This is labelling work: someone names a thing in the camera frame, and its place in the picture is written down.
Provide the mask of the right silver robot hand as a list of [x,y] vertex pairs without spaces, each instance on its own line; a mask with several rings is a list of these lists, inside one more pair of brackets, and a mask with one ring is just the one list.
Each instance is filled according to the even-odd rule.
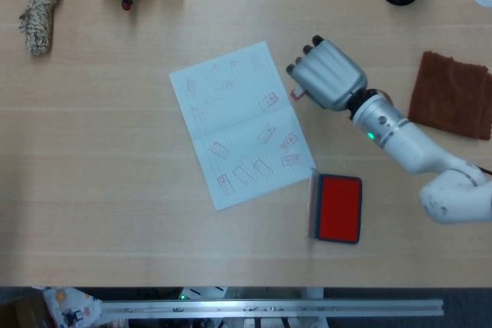
[[362,68],[331,41],[315,35],[287,73],[323,109],[347,110],[349,100],[367,89]]

